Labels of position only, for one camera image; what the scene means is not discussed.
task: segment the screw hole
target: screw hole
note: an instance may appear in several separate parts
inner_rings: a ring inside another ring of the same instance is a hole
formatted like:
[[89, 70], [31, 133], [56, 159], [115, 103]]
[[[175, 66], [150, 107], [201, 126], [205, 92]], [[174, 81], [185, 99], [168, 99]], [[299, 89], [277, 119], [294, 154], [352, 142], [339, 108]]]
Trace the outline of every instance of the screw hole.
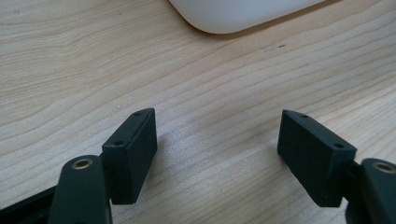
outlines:
[[93, 163], [90, 159], [82, 159], [73, 163], [72, 168], [75, 170], [82, 170], [89, 167]]
[[338, 147], [338, 148], [344, 148], [344, 145], [342, 145], [342, 144], [339, 144], [339, 143], [337, 143], [337, 144], [334, 144], [334, 146], [335, 146], [335, 147]]
[[390, 166], [384, 162], [375, 162], [373, 163], [373, 166], [379, 170], [382, 171], [384, 173], [388, 173], [388, 174], [396, 174], [396, 168], [394, 168], [393, 166]]
[[122, 142], [122, 141], [117, 141], [117, 142], [114, 143], [114, 145], [115, 145], [116, 147], [119, 147], [119, 146], [122, 146], [122, 145], [123, 145], [123, 142]]

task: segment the wooden table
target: wooden table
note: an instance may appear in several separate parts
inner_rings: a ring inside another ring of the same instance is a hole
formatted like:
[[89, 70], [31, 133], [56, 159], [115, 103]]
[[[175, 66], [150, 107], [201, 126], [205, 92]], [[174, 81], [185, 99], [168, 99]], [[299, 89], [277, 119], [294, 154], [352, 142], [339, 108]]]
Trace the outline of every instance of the wooden table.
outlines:
[[281, 111], [396, 162], [396, 2], [326, 1], [232, 35], [166, 0], [0, 3], [0, 207], [57, 183], [133, 112], [159, 150], [115, 223], [345, 223], [276, 154]]

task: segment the white object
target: white object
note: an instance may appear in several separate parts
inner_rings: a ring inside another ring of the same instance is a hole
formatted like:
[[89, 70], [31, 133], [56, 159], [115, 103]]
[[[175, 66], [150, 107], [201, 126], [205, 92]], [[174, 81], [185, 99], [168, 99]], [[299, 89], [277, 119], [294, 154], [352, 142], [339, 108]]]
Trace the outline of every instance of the white object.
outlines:
[[229, 34], [285, 16], [324, 0], [170, 0], [196, 28]]

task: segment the black bracket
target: black bracket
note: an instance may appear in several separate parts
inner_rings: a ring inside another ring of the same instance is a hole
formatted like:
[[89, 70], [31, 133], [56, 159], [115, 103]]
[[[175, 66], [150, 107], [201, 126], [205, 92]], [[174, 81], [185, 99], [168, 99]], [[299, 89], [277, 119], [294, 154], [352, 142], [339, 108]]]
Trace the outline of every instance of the black bracket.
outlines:
[[112, 223], [109, 199], [135, 203], [157, 151], [154, 109], [133, 113], [102, 150], [67, 162], [58, 186], [2, 210], [1, 223]]
[[348, 201], [349, 224], [396, 223], [396, 165], [354, 162], [357, 149], [305, 114], [284, 110], [278, 154], [321, 207]]

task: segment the table surface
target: table surface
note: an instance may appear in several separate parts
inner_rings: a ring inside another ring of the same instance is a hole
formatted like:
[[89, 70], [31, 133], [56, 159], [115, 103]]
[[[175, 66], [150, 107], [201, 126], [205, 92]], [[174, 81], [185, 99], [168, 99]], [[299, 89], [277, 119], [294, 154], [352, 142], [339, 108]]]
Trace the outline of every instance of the table surface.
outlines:
[[281, 111], [396, 162], [396, 2], [326, 1], [232, 35], [166, 0], [0, 3], [0, 207], [154, 107], [159, 149], [115, 223], [345, 223], [276, 154]]

